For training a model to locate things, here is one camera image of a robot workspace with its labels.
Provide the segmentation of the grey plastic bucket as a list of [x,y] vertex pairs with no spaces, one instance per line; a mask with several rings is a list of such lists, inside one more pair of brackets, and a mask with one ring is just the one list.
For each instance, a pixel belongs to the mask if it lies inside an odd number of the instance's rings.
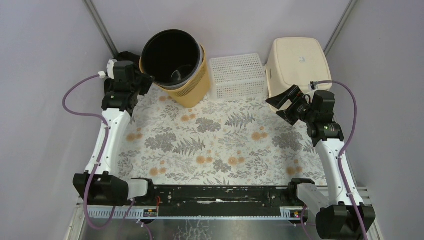
[[205,60],[205,50],[203,46],[198,43],[198,48],[200,51],[199,60],[195,66],[186,64],[178,67],[170,76],[170,83],[165,85],[164,83],[157,83],[158,86],[165,90],[177,90],[188,84],[189,81],[193,80],[195,76],[200,72],[201,66]]

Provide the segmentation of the black bucket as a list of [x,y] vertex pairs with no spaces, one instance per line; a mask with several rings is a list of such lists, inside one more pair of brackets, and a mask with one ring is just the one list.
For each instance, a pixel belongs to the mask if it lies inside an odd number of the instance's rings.
[[140,70],[165,89],[185,85],[204,60],[201,45],[189,33],[168,29],[154,35],[144,46]]

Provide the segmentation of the large cream plastic basket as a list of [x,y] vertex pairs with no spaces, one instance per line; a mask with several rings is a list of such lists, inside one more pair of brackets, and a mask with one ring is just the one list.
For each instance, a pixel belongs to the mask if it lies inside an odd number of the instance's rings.
[[303,93],[311,82],[331,81],[327,58],[318,40],[282,37],[273,41],[265,65],[268,96],[275,97],[297,85]]

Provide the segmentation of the yellow plastic waste bin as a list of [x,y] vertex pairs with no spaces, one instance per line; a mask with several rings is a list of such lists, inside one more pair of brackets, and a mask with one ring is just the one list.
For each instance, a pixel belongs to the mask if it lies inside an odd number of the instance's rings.
[[208,77],[208,67],[206,64],[206,57],[204,63],[201,65],[200,72],[190,80],[187,85],[176,89],[167,90],[160,86],[159,89],[171,96],[177,103],[185,108],[191,108],[197,105],[202,100],[210,89],[210,80]]

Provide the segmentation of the white mesh plastic basket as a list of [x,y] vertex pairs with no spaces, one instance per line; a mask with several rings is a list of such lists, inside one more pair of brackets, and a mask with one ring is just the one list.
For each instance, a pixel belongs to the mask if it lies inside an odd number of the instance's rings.
[[211,58],[208,67],[212,101],[268,95],[266,70],[258,53]]

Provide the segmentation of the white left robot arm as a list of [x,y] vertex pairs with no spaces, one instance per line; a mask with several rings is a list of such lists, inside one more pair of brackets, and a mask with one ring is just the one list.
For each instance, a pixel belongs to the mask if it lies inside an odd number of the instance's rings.
[[96,145],[84,172],[76,173],[72,183],[86,205],[122,207],[136,198],[148,206],[155,200],[153,181],[119,178],[118,157],[138,97],[148,93],[153,77],[129,60],[110,59],[106,69],[99,73],[105,82]]

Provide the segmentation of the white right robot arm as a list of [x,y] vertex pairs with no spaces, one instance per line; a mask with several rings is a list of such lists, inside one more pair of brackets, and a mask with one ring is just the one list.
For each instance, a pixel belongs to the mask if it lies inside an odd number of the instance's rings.
[[287,191],[287,201],[293,206],[304,203],[304,209],[314,215],[317,233],[323,240],[368,239],[376,213],[373,207],[365,205],[350,172],[346,159],[348,143],[334,120],[335,95],[319,89],[305,94],[293,85],[266,102],[290,125],[298,121],[306,124],[326,177],[328,197],[313,182],[293,179],[295,187]]

